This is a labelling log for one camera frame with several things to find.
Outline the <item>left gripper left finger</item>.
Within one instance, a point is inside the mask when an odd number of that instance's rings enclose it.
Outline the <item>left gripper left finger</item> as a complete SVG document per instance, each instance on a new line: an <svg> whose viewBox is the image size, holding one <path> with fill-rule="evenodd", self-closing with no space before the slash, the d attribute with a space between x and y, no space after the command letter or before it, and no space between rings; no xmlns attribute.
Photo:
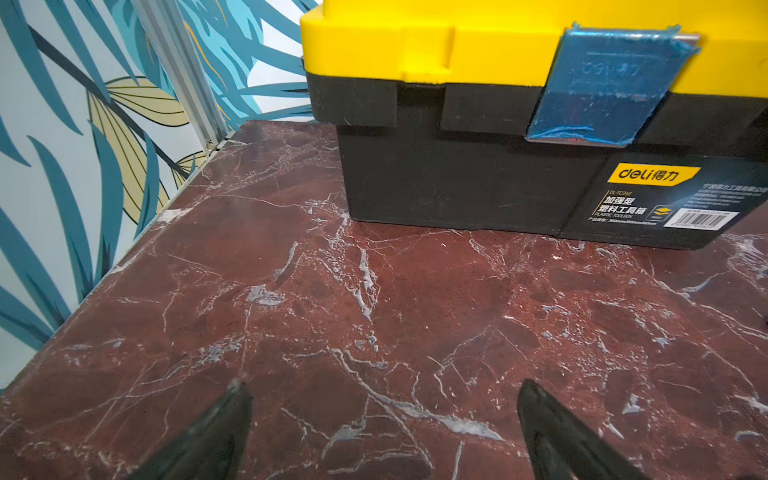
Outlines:
<svg viewBox="0 0 768 480"><path fill-rule="evenodd" d="M235 379L187 428L129 475L131 479L234 479L252 426L252 395Z"/></svg>

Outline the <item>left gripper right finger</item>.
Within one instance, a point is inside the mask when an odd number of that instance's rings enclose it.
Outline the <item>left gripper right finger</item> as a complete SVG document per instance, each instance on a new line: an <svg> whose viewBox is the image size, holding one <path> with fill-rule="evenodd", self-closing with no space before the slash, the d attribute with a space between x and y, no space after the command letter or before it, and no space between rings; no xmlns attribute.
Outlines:
<svg viewBox="0 0 768 480"><path fill-rule="evenodd" d="M532 379L517 412L537 479L644 479L646 475Z"/></svg>

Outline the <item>yellow black toolbox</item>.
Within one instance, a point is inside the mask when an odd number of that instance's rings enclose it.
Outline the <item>yellow black toolbox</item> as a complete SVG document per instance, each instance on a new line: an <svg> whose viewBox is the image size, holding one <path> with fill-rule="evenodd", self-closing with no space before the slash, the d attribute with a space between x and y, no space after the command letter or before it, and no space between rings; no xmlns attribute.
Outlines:
<svg viewBox="0 0 768 480"><path fill-rule="evenodd" d="M696 250L767 199L763 1L326 1L358 221Z"/></svg>

